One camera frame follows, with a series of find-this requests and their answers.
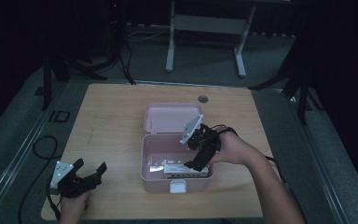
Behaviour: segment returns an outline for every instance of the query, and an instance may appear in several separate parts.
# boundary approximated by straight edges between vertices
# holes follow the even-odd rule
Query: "person's left hand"
[[[76,224],[80,221],[90,200],[90,191],[76,198],[62,198],[60,224]]]

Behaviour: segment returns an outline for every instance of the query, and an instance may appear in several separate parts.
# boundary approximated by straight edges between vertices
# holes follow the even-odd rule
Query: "human arm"
[[[222,142],[221,150],[212,157],[210,164],[230,162],[245,165],[249,169],[266,222],[305,223],[295,201],[266,157],[235,133],[226,132],[219,136]]]
[[[77,224],[86,208],[90,192],[84,192],[75,198],[62,198],[60,224]]]

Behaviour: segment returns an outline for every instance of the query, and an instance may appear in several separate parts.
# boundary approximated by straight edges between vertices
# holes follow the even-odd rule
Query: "human hand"
[[[62,198],[60,224],[78,223],[89,199],[90,191],[75,198]]]
[[[248,166],[251,160],[257,160],[264,156],[259,150],[245,142],[239,136],[232,132],[219,134],[221,147],[209,162],[214,164],[217,162],[230,162],[233,164],[243,164]]]

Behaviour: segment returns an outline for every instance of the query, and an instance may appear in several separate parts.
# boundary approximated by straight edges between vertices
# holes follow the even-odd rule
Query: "white metal frame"
[[[249,34],[249,28],[251,27],[254,14],[255,7],[251,7],[247,20],[176,15],[175,0],[171,0],[170,45],[168,46],[165,70],[167,72],[171,72],[173,70],[173,56],[175,53],[173,38],[175,30],[213,32],[241,35],[241,42],[234,48],[234,55],[237,62],[238,74],[240,77],[245,77],[246,72],[243,64],[242,51],[243,46],[245,45],[246,37]]]

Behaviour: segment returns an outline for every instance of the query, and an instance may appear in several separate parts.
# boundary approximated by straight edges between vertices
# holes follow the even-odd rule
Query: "gray floor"
[[[164,32],[161,28],[136,31]],[[189,42],[189,35],[176,38],[173,71],[165,72],[168,49],[166,33],[143,40],[152,34],[131,35],[131,75],[138,84],[149,82],[192,85],[248,87],[274,77],[294,39],[248,38],[243,55],[248,76],[240,78],[232,47],[238,41],[230,36],[224,41]],[[124,60],[130,57],[122,51]],[[119,66],[98,71],[108,77],[106,83],[125,82]],[[42,72],[33,74],[0,118],[0,223],[18,223],[21,199],[45,165],[32,153],[31,144],[37,137],[53,135],[58,139],[57,154],[62,153],[66,139],[76,119],[86,88],[95,80],[73,75],[69,83],[53,82],[55,100],[46,112],[41,112],[42,98],[34,91],[42,85]],[[358,175],[342,146],[329,118],[310,104],[308,126],[296,117],[296,103],[279,93],[285,81],[268,90],[254,92],[254,98],[274,157],[290,183],[309,223],[358,223]],[[53,110],[71,113],[68,122],[48,122]],[[49,139],[37,144],[37,151],[49,155],[54,144]],[[18,172],[7,167],[18,152],[24,152]],[[45,200],[44,186],[54,162],[48,165],[31,189],[22,208],[23,223],[51,223],[42,220],[40,210]],[[231,219],[233,223],[263,223],[262,218]],[[101,221],[101,223],[123,223]],[[212,223],[211,220],[181,220],[182,223]],[[177,220],[154,220],[153,223],[179,223]]]

